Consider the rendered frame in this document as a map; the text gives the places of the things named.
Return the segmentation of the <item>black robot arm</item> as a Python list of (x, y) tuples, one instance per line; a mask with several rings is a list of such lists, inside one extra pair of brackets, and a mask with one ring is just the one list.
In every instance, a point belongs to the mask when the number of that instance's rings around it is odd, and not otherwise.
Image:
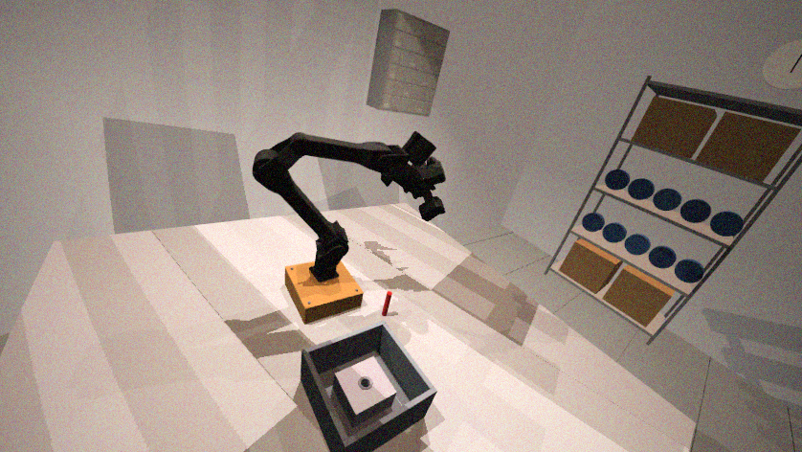
[[(416, 178), (416, 169), (408, 162), (418, 165), (424, 185), (443, 183), (446, 180), (441, 161), (430, 156), (436, 147), (417, 131), (409, 141), (400, 146), (386, 146), (380, 142), (354, 144), (320, 136), (294, 133), (288, 139), (270, 149), (256, 154), (253, 176), (269, 191), (281, 195), (290, 207), (319, 236), (316, 240), (315, 265), (309, 271), (318, 282), (339, 277), (336, 265), (348, 252), (345, 228), (337, 220), (327, 221), (318, 208), (294, 183), (289, 169), (303, 155), (360, 164), (370, 170), (381, 172), (381, 180), (388, 186), (392, 181), (401, 187), (410, 186)], [(427, 160), (425, 168), (420, 166)]]

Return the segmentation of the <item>pink square block with hole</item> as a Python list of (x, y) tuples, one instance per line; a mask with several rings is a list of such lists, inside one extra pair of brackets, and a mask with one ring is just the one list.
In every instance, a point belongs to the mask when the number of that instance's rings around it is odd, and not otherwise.
[(332, 389), (352, 428), (388, 409), (397, 393), (374, 357), (335, 373)]

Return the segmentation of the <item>dark red peg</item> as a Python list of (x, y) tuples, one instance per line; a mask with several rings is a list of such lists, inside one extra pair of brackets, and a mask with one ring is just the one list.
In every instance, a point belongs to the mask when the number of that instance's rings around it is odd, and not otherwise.
[(387, 315), (389, 304), (390, 304), (391, 295), (392, 295), (391, 292), (387, 292), (386, 300), (384, 302), (384, 306), (383, 306), (383, 310), (382, 310), (382, 315), (383, 316)]

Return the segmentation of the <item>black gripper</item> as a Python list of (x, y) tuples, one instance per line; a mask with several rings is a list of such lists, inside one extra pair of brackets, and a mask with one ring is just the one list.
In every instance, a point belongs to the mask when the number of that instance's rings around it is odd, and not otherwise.
[(415, 166), (414, 164), (411, 164), (411, 166), (416, 169), (416, 178), (410, 186), (406, 188), (403, 187), (403, 190), (405, 193), (411, 192), (414, 199), (423, 196), (425, 202), (421, 204), (418, 209), (422, 219), (430, 221), (437, 215), (446, 213), (442, 200), (438, 196), (432, 195), (431, 190), (434, 191), (436, 187), (434, 185), (429, 185), (428, 188), (426, 188), (423, 175), (418, 168), (419, 166)]

